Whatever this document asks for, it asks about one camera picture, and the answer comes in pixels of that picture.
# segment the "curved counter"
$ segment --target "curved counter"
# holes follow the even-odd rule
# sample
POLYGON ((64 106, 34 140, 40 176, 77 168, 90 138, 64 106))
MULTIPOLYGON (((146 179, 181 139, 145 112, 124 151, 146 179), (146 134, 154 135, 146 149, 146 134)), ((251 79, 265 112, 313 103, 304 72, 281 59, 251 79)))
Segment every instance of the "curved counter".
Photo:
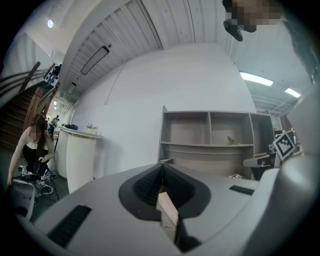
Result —
POLYGON ((69 193, 94 179, 94 157, 97 139, 102 136, 58 127, 56 149, 58 174, 67 179, 69 193))

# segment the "black vent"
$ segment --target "black vent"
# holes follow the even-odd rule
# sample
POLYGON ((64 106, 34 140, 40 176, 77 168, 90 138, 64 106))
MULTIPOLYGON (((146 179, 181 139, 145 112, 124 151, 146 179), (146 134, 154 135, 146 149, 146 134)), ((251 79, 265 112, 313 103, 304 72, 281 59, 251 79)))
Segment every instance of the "black vent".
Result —
POLYGON ((61 247, 66 247, 91 210, 92 209, 87 206, 76 206, 64 220, 49 233, 48 237, 61 247))
POLYGON ((156 207, 159 190, 162 186, 162 171, 152 171, 134 184, 134 193, 140 200, 156 207))
POLYGON ((172 170, 164 170, 163 186, 177 209, 187 203, 196 193, 196 188, 189 180, 178 176, 172 170))
POLYGON ((251 196, 255 192, 253 189, 236 185, 231 186, 229 189, 249 196, 251 196))

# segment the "staircase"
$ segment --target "staircase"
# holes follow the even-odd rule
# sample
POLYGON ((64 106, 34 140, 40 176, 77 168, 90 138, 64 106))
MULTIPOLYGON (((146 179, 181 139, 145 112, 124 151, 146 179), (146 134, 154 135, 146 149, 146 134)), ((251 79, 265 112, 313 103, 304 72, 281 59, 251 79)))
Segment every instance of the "staircase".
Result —
POLYGON ((42 87, 43 95, 48 93, 53 86, 47 87, 42 81, 11 99, 0 109, 0 147, 15 151, 18 141, 24 132, 24 123, 30 102, 38 87, 42 87))

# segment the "ceiling light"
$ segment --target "ceiling light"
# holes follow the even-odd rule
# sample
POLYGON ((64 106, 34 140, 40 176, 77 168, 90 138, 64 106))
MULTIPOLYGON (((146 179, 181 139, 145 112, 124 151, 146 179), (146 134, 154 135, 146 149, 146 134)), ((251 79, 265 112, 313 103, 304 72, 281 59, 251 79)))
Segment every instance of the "ceiling light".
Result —
POLYGON ((81 73, 86 75, 93 67, 96 65, 104 56, 106 56, 110 51, 106 46, 102 46, 83 66, 81 73))
POLYGON ((54 26, 54 22, 51 19, 49 19, 46 24, 48 25, 49 29, 52 29, 52 27, 54 26))
POLYGON ((74 82, 72 82, 71 83, 71 85, 70 85, 70 87, 69 87, 69 89, 68 89, 68 91, 67 91, 67 93, 68 94, 72 94, 72 92, 74 91, 74 89, 76 88, 76 84, 74 83, 74 82))
POLYGON ((300 93, 297 93, 296 91, 294 91, 294 90, 292 90, 290 88, 286 89, 285 92, 288 93, 288 94, 291 94, 292 96, 294 96, 296 98, 299 98, 301 96, 300 93))
POLYGON ((274 83, 273 81, 270 81, 268 79, 265 79, 263 77, 260 77, 260 76, 254 75, 254 74, 240 72, 240 75, 242 76, 243 80, 256 82, 259 84, 263 84, 265 86, 271 86, 274 83))

